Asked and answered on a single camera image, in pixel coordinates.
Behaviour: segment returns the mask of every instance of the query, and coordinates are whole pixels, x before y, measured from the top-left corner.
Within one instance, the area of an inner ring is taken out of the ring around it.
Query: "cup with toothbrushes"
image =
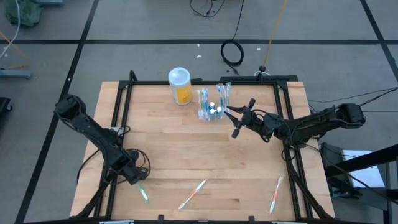
[[[226,107],[229,105],[231,83],[227,83],[227,85],[219,83],[215,90],[207,88],[197,90],[198,117],[201,121],[216,121],[224,117],[224,111],[227,110]]]

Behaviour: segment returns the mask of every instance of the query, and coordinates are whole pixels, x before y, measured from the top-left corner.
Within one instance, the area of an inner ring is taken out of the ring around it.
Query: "plastic container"
[[[169,83],[178,105],[186,105],[192,100],[191,76],[185,68],[174,68],[169,72]]]

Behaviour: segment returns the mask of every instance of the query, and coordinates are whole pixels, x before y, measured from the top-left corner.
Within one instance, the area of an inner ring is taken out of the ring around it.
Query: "metal stand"
[[[346,172],[365,169],[371,166],[385,164],[395,161],[398,157],[398,144],[381,149],[363,156],[358,156],[347,161],[339,162],[336,165]],[[333,177],[343,174],[336,167],[328,166],[325,168],[326,177]]]
[[[324,145],[326,145],[326,147],[329,149],[335,148],[341,150],[340,148],[327,145],[326,143],[322,144],[321,149],[323,149]],[[346,172],[352,172],[356,170],[366,169],[371,166],[386,164],[386,188],[378,187],[372,189],[379,192],[380,194],[385,195],[386,197],[396,200],[398,199],[398,189],[389,188],[390,172],[389,172],[388,162],[397,161],[397,156],[398,156],[398,144],[372,152],[370,154],[358,156],[347,161],[339,162],[336,165],[342,168]],[[334,176],[336,175],[344,174],[342,171],[336,169],[336,167],[334,166],[325,167],[325,174],[330,184],[338,185],[339,186],[338,188],[342,192],[349,193],[346,197],[343,198],[356,199],[360,203],[382,210],[383,223],[385,224],[391,223],[392,210],[391,210],[391,203],[388,200],[379,196],[375,196],[374,192],[371,192],[367,188],[363,189],[353,188],[350,184],[345,184],[342,180],[334,178]]]

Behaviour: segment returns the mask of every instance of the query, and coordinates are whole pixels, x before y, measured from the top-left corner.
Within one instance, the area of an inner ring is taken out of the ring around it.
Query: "toothbrush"
[[[224,90],[224,99],[225,99],[225,108],[224,110],[227,110],[226,107],[229,105],[229,100],[227,98],[227,92],[225,91],[225,86],[223,85],[223,90]]]
[[[231,83],[228,83],[228,87],[227,87],[227,96],[228,96],[228,105],[229,105],[229,96],[231,94]]]
[[[149,198],[148,198],[147,194],[145,193],[145,190],[142,188],[141,184],[138,184],[138,189],[139,189],[141,195],[144,197],[145,202],[148,203]]]
[[[278,179],[278,184],[276,185],[276,190],[275,190],[275,192],[274,192],[274,195],[273,195],[272,198],[271,198],[271,205],[270,205],[270,207],[269,207],[269,213],[270,213],[270,214],[272,214],[272,212],[273,212],[274,209],[275,209],[276,198],[277,198],[277,196],[278,196],[278,189],[279,189],[280,184],[282,183],[283,179],[284,179],[284,177],[279,177],[279,179]]]
[[[205,106],[203,105],[203,93],[200,91],[200,90],[198,90],[197,91],[198,92],[198,100],[199,100],[199,110],[200,110],[200,113],[202,113],[203,112],[203,109],[205,108]]]
[[[206,180],[202,181],[198,187],[196,187],[194,190],[192,190],[192,192],[190,193],[190,195],[187,197],[187,199],[185,199],[185,201],[178,207],[178,209],[182,209],[185,204],[187,204],[189,202],[189,200],[191,200],[191,198],[204,186],[204,184],[206,183]]]
[[[208,105],[208,92],[207,92],[207,88],[205,88],[205,110],[206,110],[206,114],[208,114],[209,105]]]
[[[219,85],[217,85],[217,90],[218,90],[218,93],[220,93],[220,106],[221,106],[221,108],[224,108],[223,95],[221,93],[221,87]]]

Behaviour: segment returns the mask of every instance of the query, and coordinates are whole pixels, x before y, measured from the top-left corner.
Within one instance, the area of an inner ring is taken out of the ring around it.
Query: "black stand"
[[[363,156],[358,156],[344,162],[339,162],[336,165],[345,170],[346,172],[352,172],[356,170],[365,169],[371,166],[376,166],[387,162],[396,161],[397,157],[398,157],[398,144]],[[328,166],[325,168],[325,174],[326,177],[333,177],[343,173],[342,171],[336,169],[336,167]]]

